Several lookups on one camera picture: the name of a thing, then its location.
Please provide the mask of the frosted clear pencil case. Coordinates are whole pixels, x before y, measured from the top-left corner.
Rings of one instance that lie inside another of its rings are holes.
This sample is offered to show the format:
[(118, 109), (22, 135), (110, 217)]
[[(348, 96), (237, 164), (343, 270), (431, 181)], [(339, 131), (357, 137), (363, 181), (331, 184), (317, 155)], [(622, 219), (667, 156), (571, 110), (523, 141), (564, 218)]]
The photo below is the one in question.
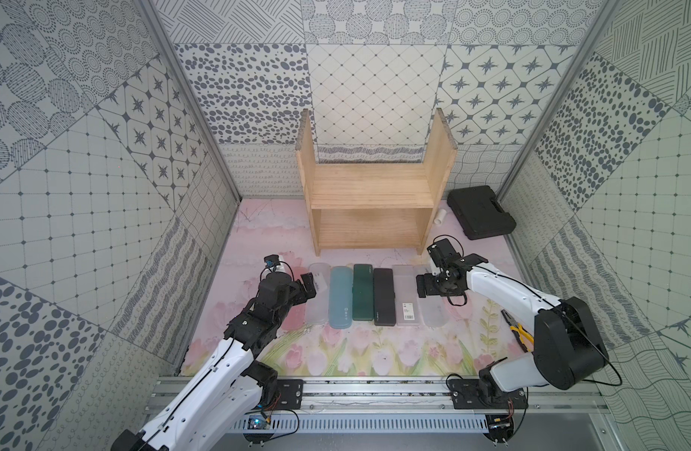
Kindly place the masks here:
[[(418, 274), (431, 274), (429, 269), (424, 266), (417, 266), (415, 272), (416, 276)], [(419, 297), (419, 306), (422, 321), (426, 326), (439, 328), (446, 324), (446, 311), (441, 296)]]

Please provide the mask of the frosted barcode pencil case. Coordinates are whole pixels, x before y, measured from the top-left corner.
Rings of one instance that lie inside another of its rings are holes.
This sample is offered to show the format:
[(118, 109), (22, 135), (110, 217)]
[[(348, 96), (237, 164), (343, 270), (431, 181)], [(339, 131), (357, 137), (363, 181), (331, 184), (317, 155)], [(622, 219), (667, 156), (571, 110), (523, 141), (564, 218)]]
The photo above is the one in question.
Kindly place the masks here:
[(398, 326), (416, 326), (420, 324), (418, 309), (418, 291), (416, 274), (412, 266), (396, 265), (392, 267), (396, 324)]

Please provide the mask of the clear pencil case with label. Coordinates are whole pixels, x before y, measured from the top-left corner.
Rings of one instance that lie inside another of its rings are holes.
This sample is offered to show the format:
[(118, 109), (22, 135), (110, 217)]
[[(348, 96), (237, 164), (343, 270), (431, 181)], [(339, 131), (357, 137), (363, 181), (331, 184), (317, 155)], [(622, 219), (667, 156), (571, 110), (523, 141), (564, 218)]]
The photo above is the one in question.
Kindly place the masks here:
[(316, 296), (306, 306), (307, 325), (323, 325), (328, 321), (328, 296), (330, 296), (330, 265), (317, 262), (309, 267), (313, 275)]

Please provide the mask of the light blue pencil case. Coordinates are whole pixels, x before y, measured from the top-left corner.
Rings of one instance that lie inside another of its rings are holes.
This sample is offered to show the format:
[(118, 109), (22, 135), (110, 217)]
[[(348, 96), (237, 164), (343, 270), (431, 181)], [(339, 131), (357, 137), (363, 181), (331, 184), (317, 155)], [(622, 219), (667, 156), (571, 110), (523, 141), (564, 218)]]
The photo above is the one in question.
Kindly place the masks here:
[(336, 266), (330, 272), (328, 293), (328, 323), (336, 330), (347, 329), (353, 321), (353, 270)]

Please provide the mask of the black pencil case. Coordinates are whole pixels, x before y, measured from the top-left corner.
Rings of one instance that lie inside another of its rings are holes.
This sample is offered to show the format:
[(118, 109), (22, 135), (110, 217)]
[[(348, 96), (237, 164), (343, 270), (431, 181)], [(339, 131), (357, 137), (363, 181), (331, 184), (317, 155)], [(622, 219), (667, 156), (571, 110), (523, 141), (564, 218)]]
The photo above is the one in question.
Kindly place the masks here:
[(375, 325), (390, 327), (396, 325), (392, 269), (375, 268), (373, 270), (373, 310), (375, 310)]

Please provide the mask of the dark green pencil case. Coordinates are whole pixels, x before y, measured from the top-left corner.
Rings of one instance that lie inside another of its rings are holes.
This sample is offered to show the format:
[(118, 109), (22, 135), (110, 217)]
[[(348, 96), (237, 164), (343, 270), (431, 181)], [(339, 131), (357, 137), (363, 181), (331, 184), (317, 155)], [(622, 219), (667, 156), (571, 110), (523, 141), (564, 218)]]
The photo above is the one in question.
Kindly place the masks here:
[(372, 321), (373, 310), (373, 266), (355, 264), (353, 268), (353, 319), (354, 321)]

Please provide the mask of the pink pencil case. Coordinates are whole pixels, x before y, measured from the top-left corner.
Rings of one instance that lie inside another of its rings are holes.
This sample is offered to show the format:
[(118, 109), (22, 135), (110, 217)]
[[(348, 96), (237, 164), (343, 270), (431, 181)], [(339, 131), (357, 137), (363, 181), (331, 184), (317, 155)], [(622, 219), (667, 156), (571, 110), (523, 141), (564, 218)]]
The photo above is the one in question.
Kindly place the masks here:
[(293, 306), (281, 325), (281, 330), (293, 332), (302, 328), (305, 324), (306, 304)]

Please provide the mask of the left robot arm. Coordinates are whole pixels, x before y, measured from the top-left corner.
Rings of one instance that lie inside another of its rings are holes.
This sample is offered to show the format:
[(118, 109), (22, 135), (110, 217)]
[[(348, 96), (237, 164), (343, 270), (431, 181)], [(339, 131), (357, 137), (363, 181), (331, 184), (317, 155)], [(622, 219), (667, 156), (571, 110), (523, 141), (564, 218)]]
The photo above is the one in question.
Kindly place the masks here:
[(258, 357), (294, 306), (315, 298), (311, 274), (268, 270), (256, 296), (183, 390), (140, 431), (124, 430), (113, 450), (209, 450), (247, 412), (278, 399), (278, 372)]

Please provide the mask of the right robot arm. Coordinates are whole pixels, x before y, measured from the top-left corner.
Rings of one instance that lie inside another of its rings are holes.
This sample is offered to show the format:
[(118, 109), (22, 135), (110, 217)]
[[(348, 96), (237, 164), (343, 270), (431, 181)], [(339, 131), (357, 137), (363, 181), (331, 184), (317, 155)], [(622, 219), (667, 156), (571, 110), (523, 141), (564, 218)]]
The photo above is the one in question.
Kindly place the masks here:
[(517, 336), (531, 342), (522, 355), (479, 371), (485, 397), (546, 385), (565, 391), (582, 381), (593, 383), (593, 374), (614, 368), (591, 308), (580, 298), (539, 291), (485, 257), (459, 254), (447, 239), (433, 242), (427, 252), (432, 272), (423, 277), (424, 293), (447, 299), (482, 295), (513, 318)]

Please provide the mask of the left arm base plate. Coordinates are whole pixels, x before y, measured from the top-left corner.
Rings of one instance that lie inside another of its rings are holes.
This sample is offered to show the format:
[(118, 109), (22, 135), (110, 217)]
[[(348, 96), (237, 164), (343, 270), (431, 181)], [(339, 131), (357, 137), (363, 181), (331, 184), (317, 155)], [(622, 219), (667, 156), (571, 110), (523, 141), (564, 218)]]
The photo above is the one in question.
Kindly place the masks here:
[(277, 379), (266, 383), (259, 404), (260, 410), (299, 410), (302, 404), (302, 379)]

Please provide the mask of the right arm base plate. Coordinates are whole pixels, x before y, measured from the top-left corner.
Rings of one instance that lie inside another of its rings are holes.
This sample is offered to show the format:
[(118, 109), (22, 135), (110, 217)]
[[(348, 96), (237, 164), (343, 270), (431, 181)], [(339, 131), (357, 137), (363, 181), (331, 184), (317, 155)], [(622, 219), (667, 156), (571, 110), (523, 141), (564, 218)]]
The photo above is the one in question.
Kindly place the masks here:
[(529, 407), (524, 390), (503, 392), (493, 383), (466, 379), (456, 374), (446, 378), (452, 404), (456, 410), (525, 410)]

